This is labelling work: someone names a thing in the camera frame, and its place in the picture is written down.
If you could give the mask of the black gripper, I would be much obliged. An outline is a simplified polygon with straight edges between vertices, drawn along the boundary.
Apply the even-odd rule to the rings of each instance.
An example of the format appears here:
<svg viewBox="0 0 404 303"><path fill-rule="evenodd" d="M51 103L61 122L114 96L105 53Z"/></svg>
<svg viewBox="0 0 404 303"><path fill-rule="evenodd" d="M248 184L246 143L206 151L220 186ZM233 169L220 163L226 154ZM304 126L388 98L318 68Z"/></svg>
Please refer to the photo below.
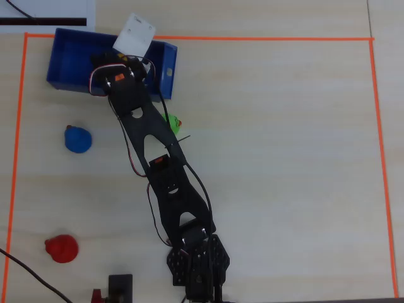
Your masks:
<svg viewBox="0 0 404 303"><path fill-rule="evenodd" d="M130 68L137 80L144 80L147 77L146 68L137 57L129 58L120 52L108 51L101 54L92 54L90 61L93 67L112 64L125 65L127 68Z"/></svg>

